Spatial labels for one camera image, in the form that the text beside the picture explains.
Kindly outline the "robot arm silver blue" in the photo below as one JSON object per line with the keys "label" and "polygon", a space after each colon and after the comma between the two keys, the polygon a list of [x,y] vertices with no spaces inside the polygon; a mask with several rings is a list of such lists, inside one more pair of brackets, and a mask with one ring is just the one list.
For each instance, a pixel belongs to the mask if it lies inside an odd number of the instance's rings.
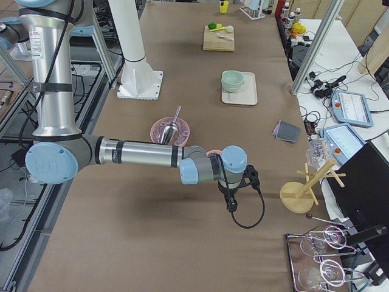
{"label": "robot arm silver blue", "polygon": [[26,154],[28,171],[46,184],[61,184],[88,165],[142,164],[177,168],[184,184],[217,181],[229,212],[235,193],[259,189],[258,173],[246,152],[231,145],[220,155],[201,147],[133,142],[83,134],[75,124],[69,36],[74,29],[94,31],[91,1],[19,1],[27,26],[33,65],[38,127]]}

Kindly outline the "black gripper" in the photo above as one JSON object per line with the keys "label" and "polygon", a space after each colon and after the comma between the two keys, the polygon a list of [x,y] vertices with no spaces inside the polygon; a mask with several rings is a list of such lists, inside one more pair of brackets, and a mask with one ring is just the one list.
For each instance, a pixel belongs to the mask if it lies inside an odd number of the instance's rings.
{"label": "black gripper", "polygon": [[246,169],[241,175],[237,176],[236,181],[233,181],[231,173],[226,171],[227,182],[224,181],[224,175],[222,179],[218,181],[218,189],[226,197],[227,210],[230,213],[234,213],[237,210],[238,203],[236,201],[235,194],[239,189],[251,186],[255,190],[259,190],[259,176],[257,170],[253,165],[247,165]]}

